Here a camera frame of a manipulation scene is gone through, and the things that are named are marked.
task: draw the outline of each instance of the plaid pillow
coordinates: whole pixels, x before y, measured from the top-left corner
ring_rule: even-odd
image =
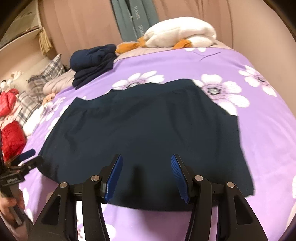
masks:
[[[61,54],[58,54],[39,75],[33,75],[28,80],[29,94],[35,101],[41,103],[45,98],[43,94],[44,85],[50,80],[59,77],[65,73],[64,66],[61,61]]]
[[[18,101],[20,102],[22,109],[15,120],[21,125],[21,127],[23,127],[29,117],[41,106],[41,104],[37,103],[34,98],[28,95],[25,91],[18,96]]]

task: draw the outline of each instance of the plush toy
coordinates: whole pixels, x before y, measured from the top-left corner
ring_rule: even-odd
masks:
[[[116,53],[122,54],[138,47],[209,47],[216,38],[215,29],[205,21],[193,17],[173,18],[153,25],[138,42],[118,45]]]

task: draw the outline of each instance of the bed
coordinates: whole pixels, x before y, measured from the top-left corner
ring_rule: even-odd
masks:
[[[203,62],[196,61],[197,55],[203,56]],[[146,82],[161,84],[188,78],[203,90],[208,85],[225,88],[224,96],[215,96],[213,101],[238,116],[241,147],[255,186],[254,196],[247,200],[269,241],[278,240],[296,202],[292,188],[296,175],[296,120],[264,77],[234,50],[187,48],[121,59],[113,70],[80,89],[70,87],[58,93],[23,151],[34,148],[39,153],[60,116],[76,97],[90,100],[108,93],[112,87],[124,89],[131,81],[145,83],[143,74],[148,77]],[[57,185],[37,169],[20,184],[25,211],[31,220],[36,221]],[[190,219],[189,212],[142,211],[110,204],[103,205],[102,209],[113,241],[184,240]],[[214,208],[211,241],[215,240],[217,226],[215,211]],[[79,240],[84,240],[79,202],[77,222]]]

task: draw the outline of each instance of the folded clothes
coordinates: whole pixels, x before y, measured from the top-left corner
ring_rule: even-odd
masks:
[[[72,86],[79,89],[103,73],[113,69],[113,61],[117,58],[115,50],[115,45],[108,44],[88,50],[78,50],[73,53],[70,66],[76,71],[76,74]]]
[[[114,53],[115,50],[116,46],[114,44],[77,50],[70,58],[70,67],[78,72],[83,69],[98,66],[107,53]]]

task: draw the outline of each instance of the human hand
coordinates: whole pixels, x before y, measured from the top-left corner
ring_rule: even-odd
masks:
[[[9,207],[14,207],[15,205],[18,205],[21,210],[25,209],[24,197],[21,190],[19,190],[19,202],[15,198],[2,197],[0,195],[0,212],[11,226],[15,226],[15,218],[9,211]]]

